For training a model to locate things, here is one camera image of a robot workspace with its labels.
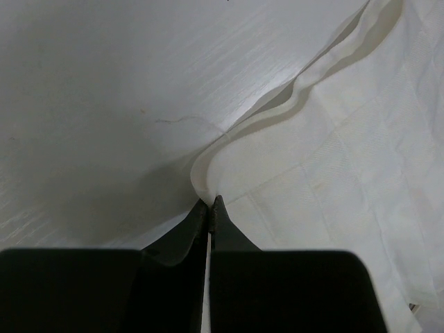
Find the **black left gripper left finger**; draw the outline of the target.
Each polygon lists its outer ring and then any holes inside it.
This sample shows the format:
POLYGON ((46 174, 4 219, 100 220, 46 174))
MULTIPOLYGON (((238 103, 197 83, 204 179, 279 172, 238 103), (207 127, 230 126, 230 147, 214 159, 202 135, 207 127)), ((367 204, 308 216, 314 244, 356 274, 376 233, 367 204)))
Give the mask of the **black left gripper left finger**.
POLYGON ((2 332, 198 332, 208 208, 141 250, 1 252, 2 332))

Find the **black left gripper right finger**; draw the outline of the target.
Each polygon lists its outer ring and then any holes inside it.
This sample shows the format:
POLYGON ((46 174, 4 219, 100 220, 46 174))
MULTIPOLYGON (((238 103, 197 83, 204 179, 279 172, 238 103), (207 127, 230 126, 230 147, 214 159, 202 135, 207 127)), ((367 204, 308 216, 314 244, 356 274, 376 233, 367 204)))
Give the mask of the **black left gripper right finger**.
POLYGON ((261 250, 211 208, 213 332, 386 332, 362 261, 342 250, 261 250))

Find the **white pleated skirt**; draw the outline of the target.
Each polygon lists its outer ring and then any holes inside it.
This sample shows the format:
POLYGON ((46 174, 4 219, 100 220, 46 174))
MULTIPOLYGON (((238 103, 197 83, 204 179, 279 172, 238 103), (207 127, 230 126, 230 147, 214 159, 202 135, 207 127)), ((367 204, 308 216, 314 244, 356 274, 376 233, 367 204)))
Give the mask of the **white pleated skirt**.
POLYGON ((409 305, 443 306, 443 2, 369 1, 191 182, 262 249, 355 253, 389 331, 420 332, 409 305))

